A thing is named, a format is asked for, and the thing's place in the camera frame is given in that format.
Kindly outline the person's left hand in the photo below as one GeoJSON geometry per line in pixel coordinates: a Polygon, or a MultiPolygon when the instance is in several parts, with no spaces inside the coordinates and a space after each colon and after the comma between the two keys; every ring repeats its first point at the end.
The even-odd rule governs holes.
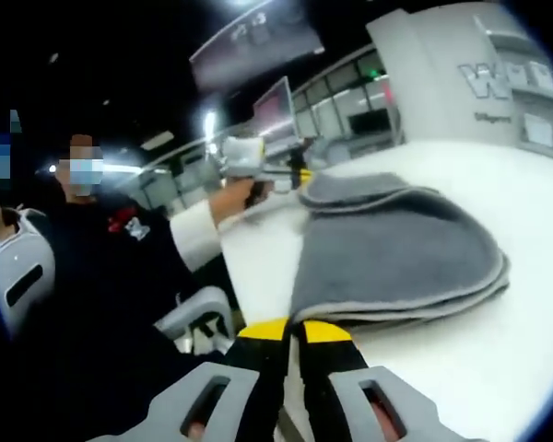
{"type": "Polygon", "coordinates": [[[255,182],[253,179],[228,180],[221,192],[221,204],[226,216],[236,215],[246,208],[255,182]]]}

